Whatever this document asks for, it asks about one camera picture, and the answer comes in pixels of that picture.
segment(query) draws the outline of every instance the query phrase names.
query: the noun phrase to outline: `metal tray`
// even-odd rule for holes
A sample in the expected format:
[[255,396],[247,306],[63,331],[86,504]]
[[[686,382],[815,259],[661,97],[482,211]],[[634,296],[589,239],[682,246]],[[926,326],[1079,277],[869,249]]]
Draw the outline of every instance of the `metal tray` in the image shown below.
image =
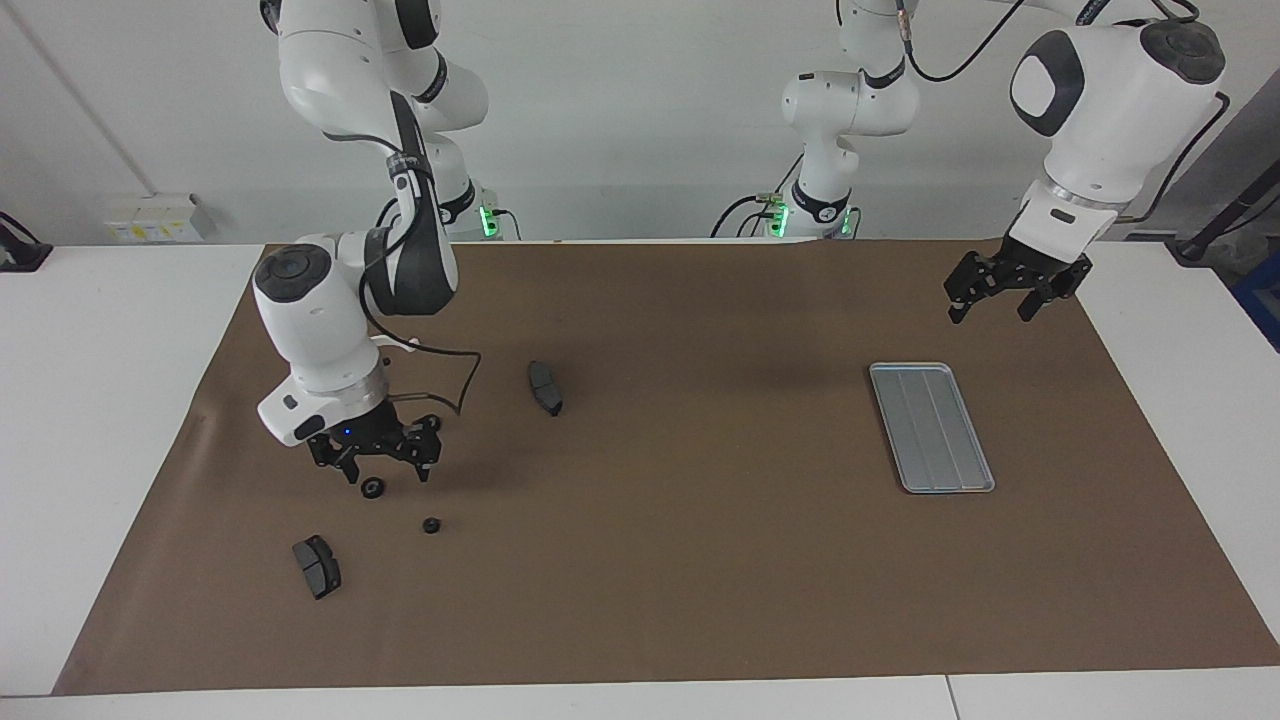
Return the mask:
[[870,374],[897,474],[908,492],[996,489],[951,368],[942,363],[877,363]]

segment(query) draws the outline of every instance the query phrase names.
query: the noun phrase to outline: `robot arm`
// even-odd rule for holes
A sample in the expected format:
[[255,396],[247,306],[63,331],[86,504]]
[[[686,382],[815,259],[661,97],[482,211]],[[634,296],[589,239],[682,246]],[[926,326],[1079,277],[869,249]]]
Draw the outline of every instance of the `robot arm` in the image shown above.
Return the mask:
[[[909,12],[916,3],[906,3]],[[804,163],[787,191],[780,234],[835,232],[859,164],[849,137],[902,135],[920,106],[920,91],[905,73],[895,1],[840,0],[840,42],[859,70],[804,73],[787,85],[782,113],[804,141]]]
[[1151,170],[1187,145],[1215,104],[1224,68],[1217,37],[1198,22],[1080,26],[1041,37],[1010,95],[1052,149],[1000,252],[970,252],[947,278],[952,322],[1005,290],[1030,290],[1019,307],[1027,322],[1073,296],[1092,268],[1085,247]]
[[[438,0],[262,0],[262,12],[280,36],[289,104],[332,140],[383,155],[402,222],[311,236],[257,266],[259,311],[289,363],[259,415],[280,442],[306,442],[317,465],[352,483],[358,455],[403,460],[425,480],[439,456],[439,423],[399,423],[379,351],[398,343],[370,338],[366,316],[433,315],[457,291],[445,228],[477,193],[457,146],[436,132],[483,120],[488,95],[431,46]],[[457,200],[442,204],[440,187]],[[449,202],[457,210],[442,213]]]

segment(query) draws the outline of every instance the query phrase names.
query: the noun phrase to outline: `power cord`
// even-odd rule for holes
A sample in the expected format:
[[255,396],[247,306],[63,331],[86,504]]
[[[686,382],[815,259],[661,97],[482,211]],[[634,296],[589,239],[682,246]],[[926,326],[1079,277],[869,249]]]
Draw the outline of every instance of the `power cord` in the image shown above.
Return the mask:
[[1254,213],[1254,215],[1252,218],[1245,218],[1245,219],[1240,220],[1239,223],[1236,223],[1236,224],[1226,228],[1225,231],[1222,231],[1221,233],[1219,233],[1217,237],[1222,237],[1224,234],[1231,234],[1233,232],[1243,228],[1244,225],[1248,225],[1248,224],[1258,220],[1260,218],[1262,218],[1262,215],[1266,215],[1267,213],[1270,213],[1271,209],[1276,206],[1277,201],[1280,201],[1280,195],[1276,195],[1275,197],[1272,197],[1271,202],[1267,202],[1261,210],[1258,210],[1257,213]]
[[1009,20],[1014,18],[1014,13],[1016,13],[1019,8],[1025,5],[1027,0],[1018,0],[1016,3],[1014,3],[1012,8],[1010,8],[1009,12],[1005,13],[1005,17],[1001,18],[998,23],[996,23],[996,27],[991,29],[991,32],[987,35],[987,38],[983,40],[980,45],[978,45],[978,49],[974,50],[973,54],[969,55],[969,58],[960,64],[959,68],[945,76],[932,76],[924,72],[920,68],[920,64],[915,61],[915,45],[911,41],[911,20],[909,19],[910,17],[906,14],[906,4],[905,0],[896,0],[896,3],[899,12],[899,23],[901,24],[902,28],[902,47],[906,50],[906,59],[911,61],[911,67],[915,68],[916,74],[919,74],[922,78],[929,82],[947,82],[955,79],[957,76],[960,76],[960,73],[969,69],[969,65],[972,65],[974,60],[977,60],[978,56],[987,50],[987,46],[991,45],[993,40],[996,40],[996,36],[1000,35],[1000,31],[1005,29],[1005,26],[1009,24]]
[[724,227],[724,222],[728,220],[728,217],[733,214],[733,210],[737,210],[742,205],[749,205],[751,202],[759,202],[760,205],[764,205],[765,201],[760,200],[758,195],[748,195],[746,197],[740,197],[735,200],[733,204],[730,205],[728,209],[721,214],[719,220],[716,220],[716,227],[712,228],[712,234],[709,237],[716,237],[719,234],[719,229]]
[[1161,0],[1151,0],[1151,1],[1155,3],[1156,6],[1160,8],[1160,12],[1165,13],[1165,17],[1167,17],[1171,20],[1178,20],[1180,23],[1193,23],[1199,19],[1199,8],[1197,8],[1196,4],[1190,3],[1189,0],[1169,0],[1170,3],[1190,13],[1190,15],[1183,15],[1183,17],[1171,13]]
[[742,224],[739,225],[737,234],[735,237],[742,237],[742,233],[746,232],[746,224],[750,223],[751,220],[755,220],[755,225],[759,227],[760,225],[760,220],[767,220],[767,219],[769,219],[772,217],[773,217],[773,213],[756,213],[754,215],[748,215],[746,219],[742,220]]
[[863,228],[863,209],[861,208],[850,208],[849,211],[850,213],[858,213],[858,222],[854,224],[854,233],[851,236],[849,236],[849,240],[858,240],[858,231],[860,231]]
[[[413,170],[413,172],[415,173],[421,173],[421,170]],[[424,186],[425,186],[426,182],[430,182],[430,178],[422,177],[420,174],[419,176],[419,182],[424,183]],[[389,208],[390,208],[390,204],[388,204],[388,208],[384,209],[383,213],[385,214],[387,210],[389,210]],[[385,219],[385,218],[379,218],[379,227],[381,225],[381,220],[383,219]],[[477,352],[477,351],[474,351],[474,350],[447,350],[447,348],[443,348],[443,347],[431,347],[431,346],[428,346],[428,345],[421,345],[421,343],[406,340],[406,338],[403,338],[403,337],[393,333],[392,331],[387,329],[387,327],[384,327],[380,322],[378,322],[378,318],[374,315],[372,310],[369,307],[369,299],[366,297],[366,293],[369,291],[369,272],[372,270],[374,268],[380,266],[380,265],[385,265],[387,264],[387,259],[390,258],[392,254],[394,254],[397,250],[399,250],[401,247],[404,246],[404,243],[408,241],[408,238],[412,237],[413,233],[417,231],[417,228],[421,224],[421,222],[422,222],[422,213],[421,213],[421,208],[419,208],[419,211],[413,214],[413,222],[410,223],[410,227],[404,231],[404,234],[401,236],[401,238],[397,240],[394,243],[392,243],[390,247],[388,247],[387,250],[384,250],[383,254],[379,255],[376,260],[374,260],[372,263],[367,263],[365,265],[365,272],[362,272],[360,274],[360,288],[357,291],[357,295],[360,297],[360,309],[365,313],[365,319],[369,320],[369,324],[374,325],[374,328],[376,328],[378,332],[380,332],[384,336],[392,338],[393,341],[398,342],[399,345],[403,345],[406,347],[412,347],[413,350],[417,350],[420,352],[426,352],[428,355],[439,355],[439,356],[444,356],[444,357],[471,357],[471,359],[475,360],[475,363],[471,365],[471,373],[467,374],[467,379],[462,384],[462,391],[458,393],[458,400],[457,401],[449,400],[447,397],[440,397],[439,395],[434,395],[434,393],[422,393],[420,396],[415,396],[415,397],[421,397],[422,400],[430,400],[430,401],[434,401],[434,402],[439,402],[440,405],[444,405],[445,407],[448,407],[449,410],[452,410],[454,415],[462,415],[462,409],[463,409],[463,406],[466,405],[466,401],[467,401],[467,393],[471,391],[471,383],[475,380],[476,373],[480,372],[480,364],[484,361],[484,355],[481,352]]]
[[398,197],[392,197],[390,200],[388,200],[387,205],[383,206],[383,211],[378,214],[378,222],[374,223],[374,227],[375,228],[383,227],[383,223],[387,222],[387,215],[392,211],[392,208],[397,205],[399,205]]
[[517,242],[525,242],[525,236],[524,236],[524,233],[520,232],[520,219],[516,218],[515,213],[512,213],[511,210],[503,210],[503,209],[499,208],[499,209],[494,210],[493,214],[495,217],[507,215],[508,218],[511,218],[511,223],[513,225],[516,225],[516,241]]
[[[787,174],[782,176],[782,179],[778,181],[778,187],[773,188],[773,195],[777,195],[777,193],[782,192],[782,188],[786,187],[787,181],[791,179],[791,176],[794,176],[795,172],[796,172],[796,169],[800,168],[800,163],[803,160],[804,160],[804,152],[801,152],[800,155],[796,155],[796,161],[791,163],[791,169],[788,169]],[[755,219],[755,224],[751,225],[751,237],[755,237],[755,233],[760,232],[760,220],[762,219],[768,219],[768,215],[764,215],[764,218],[756,218]]]
[[9,227],[12,227],[13,229],[15,229],[15,231],[20,232],[22,234],[29,237],[31,241],[35,242],[36,245],[44,245],[44,242],[40,242],[38,237],[36,237],[35,234],[32,234],[31,231],[27,229],[27,225],[19,223],[9,213],[0,211],[0,220],[4,220],[5,224],[8,224]]
[[1147,220],[1151,219],[1152,215],[1156,214],[1156,209],[1160,208],[1160,202],[1165,199],[1165,192],[1167,192],[1169,186],[1172,184],[1174,176],[1178,174],[1178,169],[1181,168],[1183,163],[1187,161],[1187,156],[1192,154],[1192,150],[1194,150],[1196,146],[1199,145],[1199,141],[1203,140],[1206,135],[1208,135],[1208,131],[1213,129],[1213,126],[1216,126],[1217,122],[1222,119],[1222,115],[1225,115],[1226,111],[1231,108],[1230,95],[1225,92],[1216,92],[1213,94],[1213,97],[1217,97],[1217,101],[1221,102],[1222,106],[1219,108],[1217,113],[1213,113],[1213,117],[1210,118],[1207,123],[1204,123],[1204,127],[1202,127],[1199,132],[1197,132],[1196,136],[1192,137],[1192,141],[1187,143],[1187,147],[1183,147],[1181,154],[1178,155],[1178,159],[1174,160],[1174,164],[1169,168],[1169,174],[1165,176],[1165,181],[1160,183],[1160,190],[1156,191],[1156,197],[1151,200],[1151,208],[1148,208],[1146,213],[1143,213],[1137,218],[1133,217],[1120,218],[1119,220],[1116,220],[1116,224],[1132,225],[1135,223],[1146,223]]
[[375,142],[390,150],[392,152],[403,152],[403,150],[396,147],[393,143],[387,142],[380,137],[374,137],[371,135],[333,135],[326,132],[324,133],[324,136],[334,142]]

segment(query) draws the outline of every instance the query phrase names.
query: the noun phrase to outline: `electrical outlet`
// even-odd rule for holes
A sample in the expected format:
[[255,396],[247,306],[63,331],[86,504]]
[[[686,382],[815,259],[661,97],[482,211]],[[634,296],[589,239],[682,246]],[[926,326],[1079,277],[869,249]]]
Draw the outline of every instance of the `electrical outlet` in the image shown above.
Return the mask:
[[214,222],[191,195],[118,197],[111,201],[106,229],[122,243],[205,242]]

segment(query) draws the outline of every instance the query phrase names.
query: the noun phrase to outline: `brown paper mat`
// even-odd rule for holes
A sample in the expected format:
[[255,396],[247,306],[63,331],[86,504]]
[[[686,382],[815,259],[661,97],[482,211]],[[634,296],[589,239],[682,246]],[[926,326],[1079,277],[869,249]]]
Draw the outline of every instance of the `brown paper mat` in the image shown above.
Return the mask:
[[[259,424],[285,366],[246,300],[56,692],[1280,664],[1080,306],[950,324],[970,246],[461,247],[394,327],[485,365],[431,483],[365,461],[376,502]],[[390,356],[397,392],[467,369]],[[955,369],[993,495],[899,489],[867,377],[899,360]]]

